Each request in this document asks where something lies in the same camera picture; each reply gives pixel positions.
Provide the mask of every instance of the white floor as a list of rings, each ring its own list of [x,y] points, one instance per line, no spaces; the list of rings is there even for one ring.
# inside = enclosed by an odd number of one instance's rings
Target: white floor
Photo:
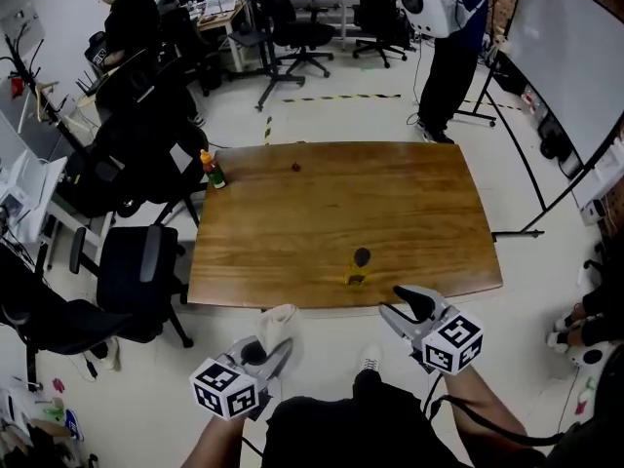
[[[353,60],[335,47],[336,58],[328,62],[331,78],[325,79],[312,67],[301,69],[304,87],[280,85],[266,103],[264,112],[254,109],[265,79],[224,83],[207,98],[196,91],[207,118],[206,132],[213,143],[226,146],[260,145],[268,116],[272,117],[269,142],[289,143],[334,140],[413,140],[421,141],[406,120],[416,110],[412,104],[412,83],[418,53],[409,61],[392,60],[385,69],[378,57]],[[433,49],[423,47],[417,78],[420,93],[426,81]],[[476,99],[485,81],[480,68],[467,98]],[[514,104],[513,97],[492,83],[496,101]],[[313,98],[352,94],[400,94],[401,98],[350,98],[284,103],[284,98]],[[485,106],[482,112],[493,112]],[[545,199],[552,200],[566,186],[566,179],[553,162],[538,152],[538,138],[523,112],[504,109],[542,187]],[[452,122],[448,135],[460,145],[476,181],[492,230],[522,227],[539,212],[539,204],[522,161],[498,123],[471,119]],[[198,209],[201,196],[198,196]],[[153,221],[159,207],[146,205],[122,224]],[[188,258],[196,234],[188,213],[180,211],[169,223],[179,230],[189,249],[180,265],[188,271]],[[495,291],[453,299],[462,310],[470,311],[486,324],[485,350],[476,365],[489,385],[525,423],[529,434],[550,435],[558,428],[574,376],[565,357],[555,355],[543,343],[544,334],[556,316],[578,301],[579,267],[598,241],[598,230],[585,227],[571,197],[565,198],[538,223],[546,231],[539,239],[503,239],[496,251],[504,286]],[[93,280],[86,274],[75,277],[66,270],[68,237],[60,241],[54,269],[49,279],[62,295],[93,295]],[[149,344],[121,342],[122,369],[100,370],[95,383],[85,378],[81,358],[68,358],[43,352],[38,371],[46,392],[54,395],[52,379],[60,378],[66,391],[65,403],[72,407],[86,436],[85,451],[99,456],[106,467],[167,467],[182,463],[210,419],[193,404],[188,375],[207,357],[226,350],[231,343],[254,332],[256,311],[182,309],[180,320],[195,340],[190,350],[181,348],[169,325],[165,333]],[[381,321],[375,309],[305,311],[302,321],[304,355],[298,367],[285,375],[281,396],[286,399],[308,395],[334,400],[350,396],[355,364],[360,349],[375,341],[384,352],[382,375],[391,384],[424,397],[428,390],[426,373],[407,355],[407,348]],[[12,331],[0,328],[2,348],[20,351]],[[585,371],[578,385],[584,384]],[[563,426],[574,420],[576,404],[572,394]],[[248,422],[246,436],[263,447],[266,425]],[[465,451],[454,431],[452,418],[443,408],[434,421],[441,438],[466,461]],[[243,466],[259,466],[260,460],[243,448]]]

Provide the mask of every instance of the whiteboard stand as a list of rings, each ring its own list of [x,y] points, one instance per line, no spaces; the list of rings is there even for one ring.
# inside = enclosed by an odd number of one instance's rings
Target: whiteboard stand
[[[505,37],[507,37],[508,34],[509,34],[509,30],[511,29],[511,23],[514,20],[514,16],[516,15],[516,10],[518,8],[518,3],[519,2],[520,2],[520,0],[516,1],[516,8],[514,8],[514,12],[512,14],[512,17],[509,20],[509,22],[507,24],[507,27],[505,29],[505,33],[504,33]],[[540,205],[542,211],[533,220],[531,220],[527,225],[525,225],[522,229],[519,229],[519,230],[506,230],[506,231],[495,231],[495,232],[491,233],[491,236],[492,236],[492,239],[494,240],[494,242],[498,238],[514,238],[514,237],[538,238],[539,236],[544,234],[544,231],[543,230],[537,230],[537,229],[530,230],[530,228],[533,227],[539,220],[541,220],[547,213],[549,213],[551,210],[553,210],[557,205],[559,205],[559,203],[561,203],[563,198],[565,198],[570,192],[572,192],[572,190],[574,190],[574,188],[581,182],[581,180],[583,180],[583,178],[585,178],[585,176],[588,173],[590,173],[592,170],[594,170],[594,168],[596,167],[596,164],[607,153],[609,148],[613,145],[614,141],[617,139],[617,137],[618,137],[617,128],[620,126],[620,124],[622,123],[622,120],[624,119],[624,112],[621,113],[621,115],[619,116],[618,121],[613,126],[613,128],[609,132],[609,134],[606,137],[606,139],[600,144],[600,146],[596,149],[596,151],[592,154],[592,156],[585,163],[582,164],[580,173],[576,176],[576,178],[572,181],[572,183],[550,205],[546,205],[546,203],[544,202],[544,198],[542,196],[541,190],[539,188],[539,185],[537,184],[537,180],[535,179],[535,175],[533,174],[533,171],[532,171],[532,169],[530,167],[530,164],[528,163],[527,157],[525,156],[525,153],[523,152],[522,148],[518,144],[518,140],[516,139],[516,136],[514,135],[514,132],[511,130],[511,127],[507,123],[507,120],[505,120],[505,117],[503,116],[503,113],[500,111],[500,109],[496,105],[496,102],[494,101],[494,99],[491,97],[491,95],[488,92],[489,82],[491,81],[491,79],[493,77],[493,74],[494,74],[495,67],[498,64],[499,54],[502,54],[502,53],[501,52],[497,52],[496,53],[496,57],[494,58],[494,63],[492,64],[492,66],[491,66],[491,68],[489,70],[489,74],[487,75],[486,83],[484,84],[484,87],[483,87],[483,89],[482,89],[482,91],[481,91],[481,93],[479,95],[479,98],[477,100],[477,103],[475,104],[475,107],[473,109],[473,113],[472,114],[474,115],[474,113],[477,111],[477,109],[479,109],[479,106],[481,105],[481,102],[482,102],[484,96],[487,96],[489,102],[491,103],[492,107],[495,109],[496,114],[500,118],[500,121],[505,126],[505,129],[507,130],[507,133],[509,134],[509,137],[513,140],[514,145],[516,146],[516,149],[518,150],[518,153],[519,153],[520,157],[523,160],[523,164],[525,165],[526,172],[528,173],[530,181],[531,181],[531,183],[533,185],[533,189],[535,190],[535,194],[537,195],[537,200],[539,201],[539,205]],[[537,94],[544,101],[546,107],[548,107],[549,112],[557,120],[557,116],[554,114],[553,110],[550,108],[550,106],[548,105],[546,100],[544,100],[544,96],[541,95],[539,92],[537,92]],[[460,114],[466,114],[465,111],[463,111],[463,112],[462,111],[457,111],[457,112],[460,113]],[[574,152],[576,153],[576,155],[578,157],[578,152],[576,151],[576,148],[574,148]]]

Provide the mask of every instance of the whiteboard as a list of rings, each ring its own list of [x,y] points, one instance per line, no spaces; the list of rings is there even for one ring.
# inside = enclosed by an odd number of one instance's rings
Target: whiteboard
[[[624,23],[593,0],[519,0],[508,39],[587,163],[624,111]]]

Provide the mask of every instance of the floor tape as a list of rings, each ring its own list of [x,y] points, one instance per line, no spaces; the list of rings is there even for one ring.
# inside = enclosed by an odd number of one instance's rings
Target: floor tape
[[[335,100],[337,98],[401,98],[401,94],[387,96],[385,94],[356,94],[354,96],[322,96],[304,98],[283,98],[282,102],[302,102],[307,100]]]
[[[464,100],[464,102],[468,102],[469,104],[476,104],[477,103],[475,100]],[[491,102],[486,102],[486,101],[483,101],[483,100],[482,100],[481,104],[492,105]],[[498,107],[506,107],[507,109],[516,109],[518,111],[522,111],[522,109],[520,107],[518,107],[517,105],[497,104],[497,106]]]
[[[271,122],[273,117],[269,116],[266,119],[266,127],[264,128],[264,145],[269,145],[269,136],[271,135]]]

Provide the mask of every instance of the tripod stand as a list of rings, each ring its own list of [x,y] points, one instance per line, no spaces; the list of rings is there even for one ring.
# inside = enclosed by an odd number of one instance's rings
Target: tripod stand
[[[292,82],[298,84],[299,87],[302,87],[305,84],[305,77],[294,76],[290,73],[280,74],[278,67],[279,61],[275,56],[275,47],[273,45],[273,38],[271,37],[271,24],[269,22],[269,17],[258,9],[256,0],[248,1],[250,1],[252,4],[253,19],[256,22],[260,22],[260,29],[246,35],[240,32],[235,32],[232,33],[231,36],[234,41],[240,43],[245,47],[253,47],[255,45],[258,45],[260,50],[260,61],[262,63],[262,67],[256,69],[255,71],[230,73],[228,77],[230,79],[253,78],[255,76],[262,75],[269,77],[269,84],[264,90],[262,97],[260,97],[259,101],[257,102],[257,106],[255,107],[258,112],[262,112],[266,99],[269,97],[269,94],[271,94],[271,92],[279,82]],[[268,49],[268,60],[266,58],[266,51],[264,50],[265,45]]]

